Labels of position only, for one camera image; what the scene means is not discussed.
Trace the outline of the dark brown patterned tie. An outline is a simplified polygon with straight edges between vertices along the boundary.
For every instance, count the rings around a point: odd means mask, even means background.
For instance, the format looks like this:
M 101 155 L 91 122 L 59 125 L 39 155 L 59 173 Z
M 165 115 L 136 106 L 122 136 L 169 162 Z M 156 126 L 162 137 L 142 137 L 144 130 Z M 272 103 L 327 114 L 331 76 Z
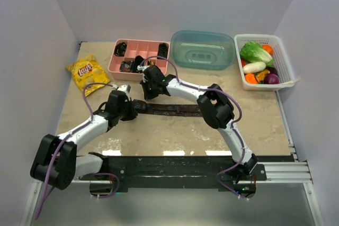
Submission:
M 142 100 L 133 100 L 132 104 L 140 114 L 202 117 L 199 107 L 194 104 L 154 104 Z

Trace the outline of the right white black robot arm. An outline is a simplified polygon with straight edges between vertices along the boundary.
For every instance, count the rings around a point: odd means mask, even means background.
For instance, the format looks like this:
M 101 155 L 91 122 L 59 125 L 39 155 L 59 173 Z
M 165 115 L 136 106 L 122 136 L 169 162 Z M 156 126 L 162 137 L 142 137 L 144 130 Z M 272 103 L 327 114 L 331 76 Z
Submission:
M 258 158 L 243 140 L 236 125 L 235 100 L 230 98 L 217 84 L 211 86 L 198 86 L 186 83 L 176 75 L 165 76 L 155 66 L 138 66 L 142 72 L 142 85 L 144 99 L 152 100 L 159 95 L 176 96 L 196 103 L 205 123 L 216 129 L 228 148 L 235 163 L 231 170 L 236 169 L 240 179 L 247 180 L 255 173 Z

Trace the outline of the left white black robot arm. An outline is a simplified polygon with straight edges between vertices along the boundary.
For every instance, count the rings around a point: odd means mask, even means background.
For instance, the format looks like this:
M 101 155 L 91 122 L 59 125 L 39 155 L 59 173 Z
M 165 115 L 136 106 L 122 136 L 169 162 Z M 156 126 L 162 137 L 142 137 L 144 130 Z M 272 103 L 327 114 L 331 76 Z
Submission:
M 59 135 L 45 135 L 38 147 L 30 176 L 45 181 L 57 189 L 65 189 L 72 180 L 92 174 L 105 179 L 110 167 L 100 156 L 77 156 L 77 152 L 96 137 L 110 131 L 119 121 L 133 120 L 137 116 L 129 95 L 130 86 L 122 85 L 113 89 L 105 102 L 104 109 L 97 109 L 93 116 L 77 127 Z

